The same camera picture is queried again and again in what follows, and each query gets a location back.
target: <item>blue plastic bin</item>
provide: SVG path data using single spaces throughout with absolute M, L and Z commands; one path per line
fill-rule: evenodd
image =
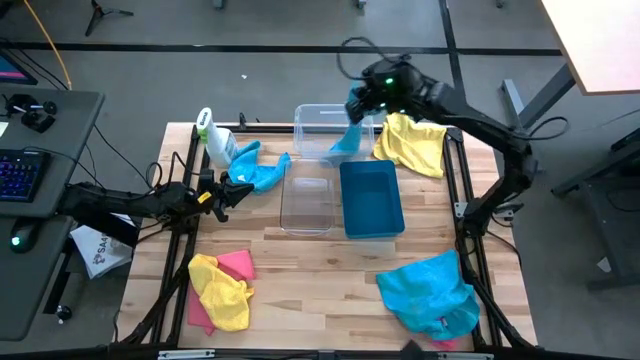
M 340 164 L 340 185 L 347 237 L 389 237 L 404 231 L 393 162 L 343 162 Z

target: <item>clear plastic container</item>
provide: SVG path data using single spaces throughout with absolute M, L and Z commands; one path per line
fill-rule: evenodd
M 332 150 L 349 128 L 350 120 L 344 105 L 307 104 L 296 109 L 293 144 L 303 158 L 328 160 L 363 160 L 373 151 L 373 117 L 367 116 L 357 125 L 359 147 L 357 149 Z
M 322 159 L 287 164 L 282 185 L 280 226 L 292 235 L 323 234 L 334 224 L 338 170 Z

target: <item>wooden table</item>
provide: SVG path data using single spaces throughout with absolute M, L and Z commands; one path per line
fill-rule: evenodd
M 511 120 L 530 128 L 578 83 L 584 95 L 640 92 L 640 1 L 541 0 L 567 63 L 525 106 L 503 81 Z
M 167 125 L 159 157 L 165 169 L 173 151 L 186 154 L 191 127 L 191 123 Z M 236 138 L 240 145 L 254 139 L 262 141 L 260 162 L 263 164 L 275 164 L 284 152 L 297 157 L 293 153 L 292 134 L 236 134 Z M 481 194 L 498 177 L 493 151 L 470 136 L 465 139 L 474 192 Z M 196 164 L 200 164 L 202 146 L 198 153 Z M 174 179 L 181 178 L 179 168 Z M 251 282 L 255 287 L 255 296 L 250 300 L 251 325 L 245 331 L 216 331 L 207 337 L 202 328 L 186 323 L 185 314 L 180 346 L 399 350 L 413 338 L 424 349 L 433 349 L 425 336 L 409 334 L 384 307 L 375 275 L 453 248 L 447 183 L 445 179 L 427 178 L 401 166 L 396 168 L 396 173 L 406 230 L 390 241 L 346 239 L 340 209 L 336 209 L 339 214 L 336 226 L 327 235 L 288 235 L 279 222 L 281 186 L 263 195 L 248 196 L 236 209 L 227 211 L 230 219 L 226 223 L 217 222 L 214 216 L 202 216 L 196 253 L 219 255 L 241 249 L 251 251 L 257 270 L 257 279 Z M 490 228 L 512 241 L 509 229 L 493 223 Z M 153 229 L 144 230 L 140 236 L 151 231 Z M 121 336 L 133 330 L 158 295 L 169 237 L 170 233 L 165 232 L 149 238 L 135 251 L 118 319 Z M 522 335 L 535 343 L 516 255 L 491 237 L 485 237 L 485 247 L 498 305 Z M 172 301 L 167 307 L 165 319 L 169 320 L 164 324 L 163 339 L 168 333 L 173 308 Z M 484 310 L 481 316 L 483 334 L 488 338 Z M 460 339 L 458 348 L 471 350 L 470 336 Z

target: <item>pink towel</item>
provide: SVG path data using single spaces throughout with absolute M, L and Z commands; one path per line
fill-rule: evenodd
M 218 268 L 235 280 L 253 280 L 256 278 L 249 250 L 240 250 L 216 256 L 216 259 L 218 259 Z M 187 323 L 189 325 L 203 327 L 205 334 L 207 334 L 207 336 L 211 336 L 215 327 L 211 323 L 207 311 L 200 303 L 198 293 L 193 289 L 191 283 L 189 283 L 187 306 L 189 308 Z

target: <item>yellow towel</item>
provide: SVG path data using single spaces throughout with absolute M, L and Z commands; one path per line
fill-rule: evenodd
M 373 148 L 373 156 L 391 160 L 420 174 L 442 178 L 442 146 L 447 128 L 416 123 L 398 113 L 387 115 L 382 134 Z
M 253 288 L 236 281 L 218 269 L 213 256 L 196 254 L 189 262 L 189 276 L 193 289 L 209 319 L 218 329 L 238 331 L 249 327 L 249 303 Z

